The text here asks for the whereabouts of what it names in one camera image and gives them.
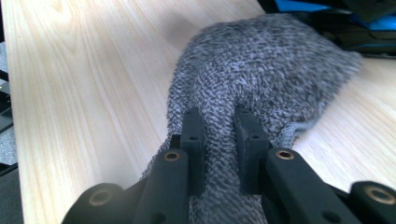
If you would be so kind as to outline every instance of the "wooden table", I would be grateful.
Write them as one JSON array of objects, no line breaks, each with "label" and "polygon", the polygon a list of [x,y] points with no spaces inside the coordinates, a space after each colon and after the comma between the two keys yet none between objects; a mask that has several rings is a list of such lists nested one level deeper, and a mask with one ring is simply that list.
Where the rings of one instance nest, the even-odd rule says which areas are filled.
[{"label": "wooden table", "polygon": [[[255,0],[3,0],[25,222],[59,223],[85,189],[136,182],[166,136],[189,39],[262,13]],[[396,188],[395,71],[365,60],[296,144],[325,181]]]}]

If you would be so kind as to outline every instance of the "gray carpet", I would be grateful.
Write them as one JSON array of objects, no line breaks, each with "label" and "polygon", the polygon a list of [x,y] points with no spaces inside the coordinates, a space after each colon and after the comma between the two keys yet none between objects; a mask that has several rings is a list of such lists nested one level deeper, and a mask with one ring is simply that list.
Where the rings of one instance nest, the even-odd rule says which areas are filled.
[{"label": "gray carpet", "polygon": [[[0,69],[8,72],[5,42],[0,44]],[[0,133],[0,162],[11,165],[17,161],[17,146],[15,143],[14,128],[12,127]]]}]

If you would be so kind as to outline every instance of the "light wood tabletop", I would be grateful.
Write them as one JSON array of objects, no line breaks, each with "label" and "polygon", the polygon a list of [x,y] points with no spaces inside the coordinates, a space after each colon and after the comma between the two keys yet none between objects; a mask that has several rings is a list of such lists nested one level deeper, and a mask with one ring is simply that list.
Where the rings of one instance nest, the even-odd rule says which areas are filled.
[{"label": "light wood tabletop", "polygon": [[[3,0],[26,223],[60,223],[87,188],[135,183],[166,136],[178,57],[255,0]],[[396,188],[396,62],[364,66],[295,148],[328,183]]]}]

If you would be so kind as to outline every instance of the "wood grain surface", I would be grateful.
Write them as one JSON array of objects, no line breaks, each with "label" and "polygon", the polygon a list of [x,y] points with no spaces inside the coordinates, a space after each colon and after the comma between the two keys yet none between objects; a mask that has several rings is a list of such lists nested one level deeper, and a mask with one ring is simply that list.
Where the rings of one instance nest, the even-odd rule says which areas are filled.
[{"label": "wood grain surface", "polygon": [[[137,181],[166,136],[177,58],[255,0],[3,0],[26,223],[60,223],[87,188]],[[365,60],[295,149],[329,183],[396,188],[396,62]]]}]

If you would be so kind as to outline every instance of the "towel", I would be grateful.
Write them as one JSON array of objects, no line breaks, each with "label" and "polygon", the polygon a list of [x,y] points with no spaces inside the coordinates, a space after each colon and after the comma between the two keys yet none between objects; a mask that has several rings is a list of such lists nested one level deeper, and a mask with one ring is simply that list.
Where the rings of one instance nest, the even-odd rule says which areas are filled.
[{"label": "towel", "polygon": [[205,191],[190,197],[190,223],[266,223],[261,197],[240,192],[236,106],[254,114],[274,147],[292,147],[360,67],[358,53],[339,49],[288,14],[217,23],[194,37],[177,63],[168,136],[159,149],[168,149],[171,135],[181,133],[183,114],[197,107]]}]

